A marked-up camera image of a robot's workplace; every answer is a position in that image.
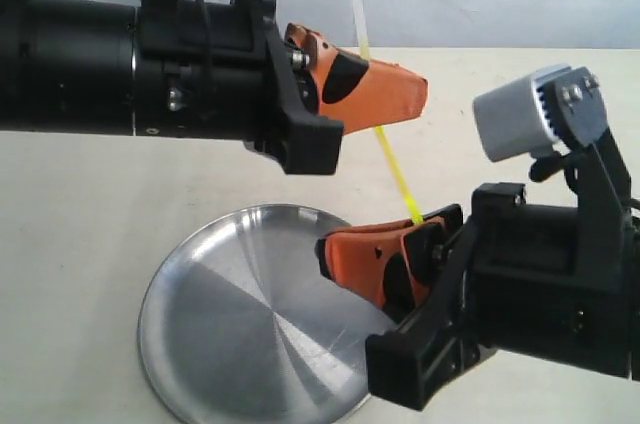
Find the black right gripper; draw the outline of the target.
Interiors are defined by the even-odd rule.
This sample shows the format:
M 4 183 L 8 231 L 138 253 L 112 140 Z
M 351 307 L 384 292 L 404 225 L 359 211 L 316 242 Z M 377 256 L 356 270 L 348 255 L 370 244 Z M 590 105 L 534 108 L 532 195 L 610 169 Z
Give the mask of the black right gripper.
M 374 396 L 421 410 L 498 350 L 630 376 L 629 196 L 596 182 L 561 207 L 527 203 L 519 183 L 484 184 L 462 223 L 453 203 L 420 223 L 340 227 L 316 242 L 321 275 L 339 287 L 379 309 L 420 304 L 367 339 Z M 430 293 L 435 233 L 417 230 L 461 226 Z

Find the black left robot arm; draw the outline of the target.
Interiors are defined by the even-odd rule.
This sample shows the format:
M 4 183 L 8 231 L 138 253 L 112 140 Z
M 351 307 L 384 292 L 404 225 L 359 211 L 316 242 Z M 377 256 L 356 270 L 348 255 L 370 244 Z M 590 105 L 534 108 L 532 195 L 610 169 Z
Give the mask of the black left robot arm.
M 344 136 L 422 114 L 425 78 L 275 14 L 276 0 L 1 0 L 1 126 L 236 140 L 288 174 L 330 175 Z

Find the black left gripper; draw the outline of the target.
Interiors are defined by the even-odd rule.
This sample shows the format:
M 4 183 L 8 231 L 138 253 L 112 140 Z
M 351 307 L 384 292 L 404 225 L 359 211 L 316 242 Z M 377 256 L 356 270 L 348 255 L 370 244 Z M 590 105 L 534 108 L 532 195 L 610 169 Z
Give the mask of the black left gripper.
M 350 134 L 420 117 L 427 79 L 290 23 L 285 37 L 310 56 L 307 68 L 327 74 L 320 116 L 306 56 L 280 35 L 276 3 L 143 3 L 134 32 L 135 134 L 241 141 L 289 175 L 332 175 L 343 125 Z

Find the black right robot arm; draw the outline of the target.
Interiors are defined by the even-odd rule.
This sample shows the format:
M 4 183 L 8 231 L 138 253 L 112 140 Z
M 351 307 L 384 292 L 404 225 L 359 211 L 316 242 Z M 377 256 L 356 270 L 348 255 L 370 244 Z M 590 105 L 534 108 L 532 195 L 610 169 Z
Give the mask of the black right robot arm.
M 370 393 L 421 410 L 495 351 L 637 379 L 639 221 L 613 194 L 575 207 L 529 204 L 489 183 L 464 216 L 329 232 L 320 273 L 382 310 L 395 328 L 365 341 Z

